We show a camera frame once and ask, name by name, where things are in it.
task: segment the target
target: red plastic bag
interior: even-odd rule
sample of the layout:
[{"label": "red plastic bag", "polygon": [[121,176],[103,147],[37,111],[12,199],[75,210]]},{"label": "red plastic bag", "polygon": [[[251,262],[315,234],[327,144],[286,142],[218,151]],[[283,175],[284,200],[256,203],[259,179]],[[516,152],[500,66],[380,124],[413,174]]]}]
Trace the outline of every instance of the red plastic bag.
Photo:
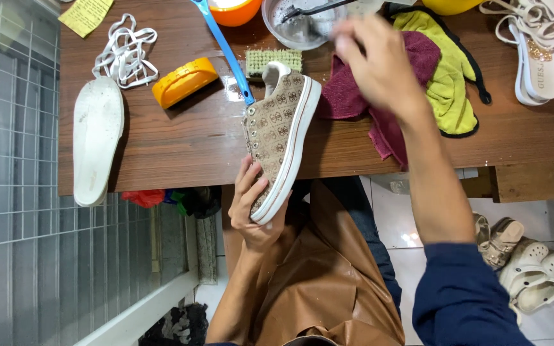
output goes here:
[{"label": "red plastic bag", "polygon": [[165,190],[126,191],[121,194],[122,200],[129,200],[143,208],[150,208],[164,201]]}]

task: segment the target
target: maroon towel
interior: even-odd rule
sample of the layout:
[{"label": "maroon towel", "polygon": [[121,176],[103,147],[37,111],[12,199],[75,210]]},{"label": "maroon towel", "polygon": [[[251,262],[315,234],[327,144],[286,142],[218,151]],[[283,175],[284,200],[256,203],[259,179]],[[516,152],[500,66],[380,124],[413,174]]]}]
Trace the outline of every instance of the maroon towel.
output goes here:
[{"label": "maroon towel", "polygon": [[[440,48],[418,31],[404,31],[403,39],[418,83],[426,88],[440,60]],[[380,157],[384,160],[392,154],[405,169],[407,166],[405,141],[395,115],[388,110],[371,107],[358,90],[351,68],[334,55],[331,80],[322,89],[316,114],[323,119],[346,119],[358,116],[366,109],[369,109],[369,114],[373,118],[369,137],[377,152],[380,153]]]}]

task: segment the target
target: wire rack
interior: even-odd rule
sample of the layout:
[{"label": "wire rack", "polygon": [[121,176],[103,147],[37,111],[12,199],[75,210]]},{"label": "wire rack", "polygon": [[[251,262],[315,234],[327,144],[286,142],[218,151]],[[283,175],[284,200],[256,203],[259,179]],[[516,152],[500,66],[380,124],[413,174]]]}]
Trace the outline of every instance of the wire rack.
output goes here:
[{"label": "wire rack", "polygon": [[149,210],[57,196],[59,29],[0,1],[0,345],[73,345],[153,289]]}]

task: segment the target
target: wooden tabletop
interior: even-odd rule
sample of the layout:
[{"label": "wooden tabletop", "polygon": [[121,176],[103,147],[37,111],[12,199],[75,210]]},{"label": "wooden tabletop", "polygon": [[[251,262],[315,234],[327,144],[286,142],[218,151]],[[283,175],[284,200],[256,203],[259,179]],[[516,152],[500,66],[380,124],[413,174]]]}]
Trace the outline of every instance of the wooden tabletop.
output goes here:
[{"label": "wooden tabletop", "polygon": [[[108,39],[108,28],[131,13],[138,28],[157,30],[158,40],[148,59],[165,76],[199,57],[209,57],[220,81],[163,110],[150,86],[123,90],[126,124],[114,160],[110,191],[222,185],[234,181],[246,145],[241,127],[245,103],[218,44],[196,5],[189,0],[116,0],[103,24],[86,39],[69,28],[61,32],[59,193],[73,192],[73,109],[83,85],[93,79],[95,56]],[[494,34],[498,17],[477,10],[445,17],[481,67],[492,105],[483,105],[474,86],[468,96],[480,120],[477,134],[447,139],[457,168],[554,161],[554,100],[544,106],[521,105],[514,96],[516,49]],[[268,32],[260,12],[237,28],[222,27],[235,54],[247,49],[283,48]],[[304,73],[326,83],[331,43],[303,53]],[[264,97],[262,84],[252,85]],[[367,136],[369,119],[314,119],[305,138],[299,178],[396,172],[393,159],[382,161]]]}]

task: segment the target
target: microfiber cloth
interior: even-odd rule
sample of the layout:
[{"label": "microfiber cloth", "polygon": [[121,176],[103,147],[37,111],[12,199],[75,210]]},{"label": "microfiber cloth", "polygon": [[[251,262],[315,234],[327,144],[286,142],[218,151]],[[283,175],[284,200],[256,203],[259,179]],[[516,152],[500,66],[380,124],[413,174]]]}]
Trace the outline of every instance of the microfiber cloth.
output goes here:
[{"label": "microfiber cloth", "polygon": [[[426,87],[440,59],[440,48],[427,36],[416,31],[404,31],[403,39],[418,83]],[[316,114],[323,119],[346,119],[358,116],[367,109],[373,118],[369,137],[375,149],[383,160],[394,155],[401,167],[405,168],[405,141],[395,115],[370,106],[358,89],[351,68],[334,55],[331,80],[322,88]]]},{"label": "microfiber cloth", "polygon": [[396,11],[391,8],[387,13],[395,20],[395,29],[421,32],[441,49],[440,61],[427,83],[427,99],[433,106],[441,134],[450,138],[473,135],[479,123],[466,98],[466,79],[476,84],[484,104],[491,102],[478,64],[435,12],[424,6],[402,7]]}]

